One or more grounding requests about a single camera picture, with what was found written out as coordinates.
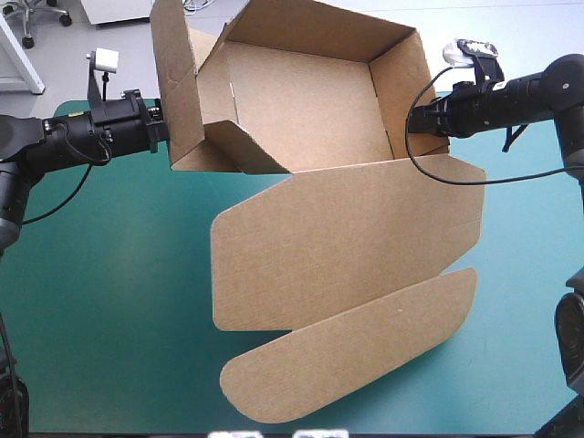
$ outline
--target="corrugated cardboard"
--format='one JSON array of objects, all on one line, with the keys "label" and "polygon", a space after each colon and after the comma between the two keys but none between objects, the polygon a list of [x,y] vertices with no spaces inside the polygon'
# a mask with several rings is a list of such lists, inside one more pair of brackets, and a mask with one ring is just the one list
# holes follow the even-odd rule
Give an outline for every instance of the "corrugated cardboard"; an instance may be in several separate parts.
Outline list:
[{"label": "corrugated cardboard", "polygon": [[[430,80],[416,30],[313,0],[250,0],[218,38],[157,0],[151,28],[173,169],[293,173],[212,230],[217,327],[296,329],[225,366],[236,408],[290,421],[450,337],[475,274],[436,276],[476,242],[484,193],[396,160]],[[411,143],[432,172],[484,178],[446,138]]]},{"label": "corrugated cardboard", "polygon": [[242,414],[289,422],[450,338],[473,302],[466,269],[393,292],[230,360],[221,388]]},{"label": "corrugated cardboard", "polygon": [[[158,0],[151,27],[174,169],[301,172],[402,158],[405,112],[430,79],[414,28],[313,0],[250,0],[219,38],[189,29],[180,0]],[[208,135],[218,121],[233,123],[237,147]],[[447,143],[412,137],[417,154]]]},{"label": "corrugated cardboard", "polygon": [[[485,178],[445,154],[421,163]],[[299,329],[438,276],[476,243],[483,196],[408,160],[297,173],[215,219],[215,325]]]}]

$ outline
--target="chair wheel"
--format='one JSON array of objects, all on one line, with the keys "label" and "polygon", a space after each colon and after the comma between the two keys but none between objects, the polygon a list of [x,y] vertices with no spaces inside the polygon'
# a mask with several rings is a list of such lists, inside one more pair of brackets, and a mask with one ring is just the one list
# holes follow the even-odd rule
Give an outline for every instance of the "chair wheel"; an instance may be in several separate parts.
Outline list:
[{"label": "chair wheel", "polygon": [[60,16],[58,18],[58,21],[61,23],[61,25],[63,25],[64,27],[67,26],[71,26],[71,23],[73,23],[73,20],[71,20],[71,16],[69,14],[67,14],[66,16]]},{"label": "chair wheel", "polygon": [[33,48],[35,46],[35,39],[31,36],[24,36],[22,38],[22,47]]}]

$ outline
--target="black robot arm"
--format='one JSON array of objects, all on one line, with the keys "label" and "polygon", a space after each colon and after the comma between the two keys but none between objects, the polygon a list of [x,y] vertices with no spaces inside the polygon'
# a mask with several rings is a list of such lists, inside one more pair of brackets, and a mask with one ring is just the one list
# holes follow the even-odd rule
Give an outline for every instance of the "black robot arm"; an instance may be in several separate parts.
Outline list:
[{"label": "black robot arm", "polygon": [[[409,132],[467,138],[543,120],[556,124],[566,167],[584,164],[584,55],[566,55],[543,72],[507,82],[459,82],[453,92],[417,107]],[[584,172],[573,172],[581,181]]]},{"label": "black robot arm", "polygon": [[117,100],[100,96],[95,71],[104,71],[105,87],[117,68],[111,53],[98,49],[89,56],[89,111],[44,120],[0,115],[0,257],[18,239],[30,190],[45,173],[156,152],[169,139],[158,100],[148,107],[137,89]]}]

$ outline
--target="white object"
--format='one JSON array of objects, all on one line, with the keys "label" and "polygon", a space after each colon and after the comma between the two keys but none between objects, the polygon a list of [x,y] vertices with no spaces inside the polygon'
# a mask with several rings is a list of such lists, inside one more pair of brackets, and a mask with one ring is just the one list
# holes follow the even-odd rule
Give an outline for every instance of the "white object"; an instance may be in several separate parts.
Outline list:
[{"label": "white object", "polygon": [[454,68],[471,68],[474,65],[473,59],[459,48],[459,42],[463,42],[469,50],[476,54],[489,55],[492,57],[499,56],[495,46],[491,43],[481,43],[469,39],[453,39],[450,43],[444,46],[442,56],[444,61]]},{"label": "white object", "polygon": [[215,0],[182,0],[182,6],[184,7],[184,13],[188,16],[193,16],[206,7],[215,3]]},{"label": "white object", "polygon": [[30,90],[43,94],[45,84],[20,47],[6,20],[0,14],[0,91]]},{"label": "white object", "polygon": [[296,431],[292,438],[349,438],[349,432],[343,429]]},{"label": "white object", "polygon": [[95,69],[97,71],[116,73],[119,61],[120,52],[99,47],[95,49]]},{"label": "white object", "polygon": [[207,438],[264,438],[260,432],[211,432]]},{"label": "white object", "polygon": [[148,18],[153,0],[81,0],[92,25]]}]

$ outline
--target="teal table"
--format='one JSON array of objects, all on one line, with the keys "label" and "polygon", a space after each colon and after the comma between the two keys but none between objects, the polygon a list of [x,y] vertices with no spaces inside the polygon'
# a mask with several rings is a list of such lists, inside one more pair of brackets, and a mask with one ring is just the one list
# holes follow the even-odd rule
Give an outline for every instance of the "teal table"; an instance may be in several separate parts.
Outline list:
[{"label": "teal table", "polygon": [[[83,110],[69,102],[58,113]],[[560,165],[551,123],[507,155],[503,132],[455,141],[490,177]],[[28,216],[84,169],[49,174]],[[260,425],[219,388],[223,364],[279,333],[224,333],[211,308],[209,229],[283,176],[171,172],[166,151],[96,169],[62,212],[25,227],[0,264],[1,306],[36,432],[532,432],[572,398],[553,329],[584,262],[577,184],[561,175],[490,187],[479,244],[453,268],[480,276],[471,315],[441,347],[307,418]]]}]

